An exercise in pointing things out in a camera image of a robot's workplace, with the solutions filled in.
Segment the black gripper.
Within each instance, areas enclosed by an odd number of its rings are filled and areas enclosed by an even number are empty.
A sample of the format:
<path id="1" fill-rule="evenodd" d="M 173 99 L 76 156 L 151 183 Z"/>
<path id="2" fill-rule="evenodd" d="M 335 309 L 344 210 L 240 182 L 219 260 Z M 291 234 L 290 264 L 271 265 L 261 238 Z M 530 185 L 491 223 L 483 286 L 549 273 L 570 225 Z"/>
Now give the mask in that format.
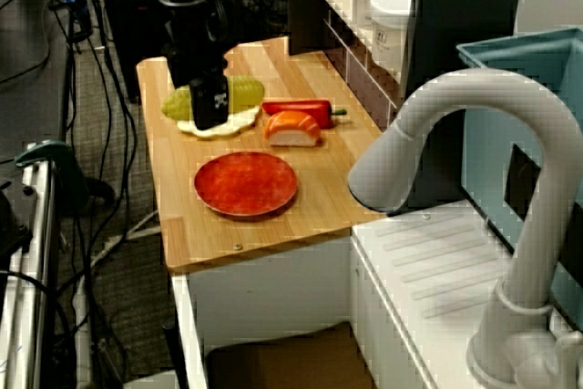
<path id="1" fill-rule="evenodd" d="M 167 25 L 167 60 L 175 87 L 189 85 L 193 121 L 199 130 L 227 122 L 229 90 L 223 74 L 230 48 L 227 11 L 223 4 L 177 5 Z"/>

